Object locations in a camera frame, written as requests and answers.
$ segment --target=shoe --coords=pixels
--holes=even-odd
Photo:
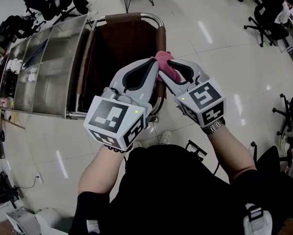
[[[162,134],[160,144],[170,144],[171,143],[171,132],[170,131],[165,131]]]
[[[287,139],[288,139],[288,136],[286,136],[285,134],[283,134],[281,137],[280,137],[280,149],[284,152],[288,151],[289,148],[290,148],[290,144],[287,143]]]
[[[142,147],[142,144],[140,141],[134,141],[133,145],[132,145],[132,149],[138,148],[138,147]]]

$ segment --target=white tiled floor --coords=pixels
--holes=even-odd
[[[123,0],[96,0],[97,16],[124,13]],[[161,17],[167,29],[167,50],[175,58],[197,62],[220,84],[227,95],[226,123],[232,133],[248,148],[257,142],[259,155],[276,144],[276,131],[283,119],[273,114],[273,107],[283,109],[279,98],[293,95],[293,63],[277,47],[260,48],[257,33],[244,30],[253,15],[255,3],[245,0],[132,0],[130,12],[151,12]],[[208,155],[204,164],[214,171],[215,153],[200,127],[183,116],[168,91],[159,114],[159,123],[150,124],[141,134],[145,147],[157,144],[165,130],[172,131],[172,143],[185,146],[191,139]],[[37,172],[44,184],[37,182],[23,189],[24,204],[36,210],[56,208],[63,214],[74,213],[78,179],[96,155],[100,144],[87,135],[82,121],[21,115],[25,130],[4,124],[6,159],[3,168],[16,185],[30,186]],[[113,189],[117,193],[120,178]],[[222,168],[217,176],[228,181]]]

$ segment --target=person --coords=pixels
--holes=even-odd
[[[170,144],[171,133],[165,131],[160,145],[135,144],[109,203],[125,153],[102,146],[79,180],[70,234],[244,234],[246,203],[272,210],[274,220],[279,186],[262,182],[249,150],[223,120],[217,123],[208,139],[230,184],[214,176],[195,153]],[[277,220],[282,221],[273,225],[280,228],[284,220]]]
[[[270,27],[270,36],[276,45],[276,41],[288,37],[289,32],[285,28],[290,16],[290,9],[293,7],[293,0],[284,0],[283,10],[278,14],[275,22]]]

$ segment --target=floor tile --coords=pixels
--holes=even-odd
[[[7,122],[3,122],[2,126],[5,132],[5,142],[3,143],[5,157],[8,159],[10,165],[34,165],[26,142],[24,129]]]
[[[227,109],[236,107],[284,82],[277,48],[257,44],[228,47],[199,53],[207,74],[226,94]]]
[[[45,130],[52,161],[93,153],[83,120],[48,118]]]
[[[243,24],[248,23],[248,13],[244,14],[241,11],[238,17],[232,9],[237,5],[233,5],[232,0],[165,1],[182,24],[197,52],[254,41],[253,36],[250,36],[243,28]]]
[[[37,201],[35,208],[52,207],[73,212],[77,203],[79,179],[93,158],[91,154],[36,165],[44,183],[28,189],[31,190],[31,201]]]
[[[45,116],[32,115],[25,128],[26,141],[36,164],[56,159],[53,157],[52,151],[48,146],[45,133],[45,121],[48,122],[47,118]]]
[[[167,99],[165,99],[158,117],[159,122],[154,125],[157,135],[161,135],[166,130],[173,131],[194,123],[177,108],[174,96],[169,90],[167,90]]]
[[[187,60],[190,62],[194,62],[194,63],[198,64],[205,71],[203,63],[202,63],[201,59],[199,58],[198,54],[182,56],[182,57],[178,57],[178,59],[183,59],[183,60]]]
[[[166,29],[166,51],[171,52],[174,58],[194,54],[195,49],[176,16],[171,12],[165,15],[156,13],[156,15],[162,19]],[[146,21],[158,27],[154,21],[149,19]]]

